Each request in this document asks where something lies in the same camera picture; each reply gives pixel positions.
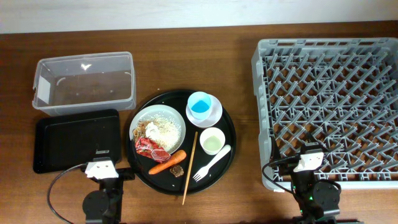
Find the small white cup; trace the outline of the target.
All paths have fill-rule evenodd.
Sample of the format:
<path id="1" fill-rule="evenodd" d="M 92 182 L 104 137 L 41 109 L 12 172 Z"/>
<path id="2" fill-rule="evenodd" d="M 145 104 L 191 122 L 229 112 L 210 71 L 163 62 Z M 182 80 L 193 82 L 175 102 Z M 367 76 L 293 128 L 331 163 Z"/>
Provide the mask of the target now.
<path id="1" fill-rule="evenodd" d="M 226 141 L 224 132 L 219 128 L 206 128 L 200 134 L 200 145 L 202 149 L 211 156 L 219 153 Z"/>

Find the white tissue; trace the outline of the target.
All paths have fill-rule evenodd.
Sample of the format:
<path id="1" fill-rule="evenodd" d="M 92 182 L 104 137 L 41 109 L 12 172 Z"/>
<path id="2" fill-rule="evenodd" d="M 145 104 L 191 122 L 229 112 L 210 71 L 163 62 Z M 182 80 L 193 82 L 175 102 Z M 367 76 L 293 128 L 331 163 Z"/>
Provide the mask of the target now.
<path id="1" fill-rule="evenodd" d="M 146 126 L 146 137 L 151 140 L 157 140 L 160 136 L 159 128 L 153 122 L 150 122 Z"/>

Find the white saucer plate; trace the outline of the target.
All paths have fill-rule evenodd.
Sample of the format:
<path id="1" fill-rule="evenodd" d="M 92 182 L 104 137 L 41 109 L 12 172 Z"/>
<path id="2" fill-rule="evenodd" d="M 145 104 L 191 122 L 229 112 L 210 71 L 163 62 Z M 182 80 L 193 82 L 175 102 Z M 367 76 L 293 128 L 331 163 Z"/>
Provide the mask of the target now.
<path id="1" fill-rule="evenodd" d="M 221 116 L 223 114 L 223 107 L 220 101 L 213 95 L 210 95 L 210 98 L 212 101 L 212 106 L 211 106 L 211 113 L 209 117 L 207 117 L 207 119 L 204 120 L 195 119 L 189 107 L 186 106 L 185 113 L 188 120 L 199 128 L 209 128 L 211 126 L 214 126 L 221 119 Z"/>

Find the red snack wrapper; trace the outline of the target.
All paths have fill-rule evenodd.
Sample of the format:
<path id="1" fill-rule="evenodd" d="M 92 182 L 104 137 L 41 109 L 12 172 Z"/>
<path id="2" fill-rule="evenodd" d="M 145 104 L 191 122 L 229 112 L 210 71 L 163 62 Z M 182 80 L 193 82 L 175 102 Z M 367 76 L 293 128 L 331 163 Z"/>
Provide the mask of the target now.
<path id="1" fill-rule="evenodd" d="M 149 138 L 139 137 L 135 142 L 136 152 L 156 162 L 163 163 L 170 159 L 170 154 L 163 147 Z"/>

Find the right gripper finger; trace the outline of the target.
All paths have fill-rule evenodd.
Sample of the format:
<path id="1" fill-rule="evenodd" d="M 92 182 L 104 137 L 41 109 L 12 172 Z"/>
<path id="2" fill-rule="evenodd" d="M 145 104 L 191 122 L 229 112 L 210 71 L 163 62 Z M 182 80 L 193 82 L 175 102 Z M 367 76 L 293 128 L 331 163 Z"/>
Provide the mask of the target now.
<path id="1" fill-rule="evenodd" d="M 278 164 L 278 161 L 281 160 L 281 155 L 275 137 L 271 137 L 271 143 L 272 143 L 272 150 L 271 150 L 270 166 L 274 168 Z"/>
<path id="2" fill-rule="evenodd" d="M 325 152 L 323 145 L 311 133 L 307 133 L 306 137 L 306 152 Z"/>

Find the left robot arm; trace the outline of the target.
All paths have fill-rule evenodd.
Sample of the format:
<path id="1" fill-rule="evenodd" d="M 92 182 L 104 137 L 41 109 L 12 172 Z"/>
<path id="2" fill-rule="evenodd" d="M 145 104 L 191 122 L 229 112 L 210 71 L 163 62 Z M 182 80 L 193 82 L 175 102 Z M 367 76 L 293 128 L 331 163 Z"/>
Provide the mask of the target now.
<path id="1" fill-rule="evenodd" d="M 90 192 L 82 203 L 85 213 L 85 223 L 119 224 L 121 222 L 123 185 L 125 181 L 134 180 L 135 175 L 131 168 L 116 169 L 117 178 L 92 181 L 99 184 L 99 189 Z"/>

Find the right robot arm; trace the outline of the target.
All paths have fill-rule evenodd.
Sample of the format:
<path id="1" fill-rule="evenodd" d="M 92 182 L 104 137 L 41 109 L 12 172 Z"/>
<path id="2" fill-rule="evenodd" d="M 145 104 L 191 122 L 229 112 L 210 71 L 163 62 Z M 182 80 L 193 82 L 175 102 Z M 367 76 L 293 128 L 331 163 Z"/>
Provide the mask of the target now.
<path id="1" fill-rule="evenodd" d="M 268 180 L 282 190 L 293 195 L 298 203 L 300 215 L 293 217 L 293 223 L 337 223 L 340 214 L 341 185 L 332 180 L 317 180 L 318 170 L 329 150 L 310 133 L 300 147 L 300 152 L 293 156 L 282 157 L 275 138 L 272 138 L 271 161 L 262 167 L 276 167 L 280 175 L 291 178 L 290 189 L 286 189 L 274 180 Z"/>

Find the blue plastic cup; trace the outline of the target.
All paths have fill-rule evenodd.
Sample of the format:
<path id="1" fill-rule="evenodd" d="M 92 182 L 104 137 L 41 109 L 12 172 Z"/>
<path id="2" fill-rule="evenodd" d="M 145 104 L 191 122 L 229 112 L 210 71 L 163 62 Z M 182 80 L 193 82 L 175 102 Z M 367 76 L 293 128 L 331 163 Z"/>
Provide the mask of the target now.
<path id="1" fill-rule="evenodd" d="M 207 119 L 211 113 L 211 98 L 209 94 L 205 92 L 196 91 L 192 93 L 188 98 L 187 105 L 195 119 Z"/>

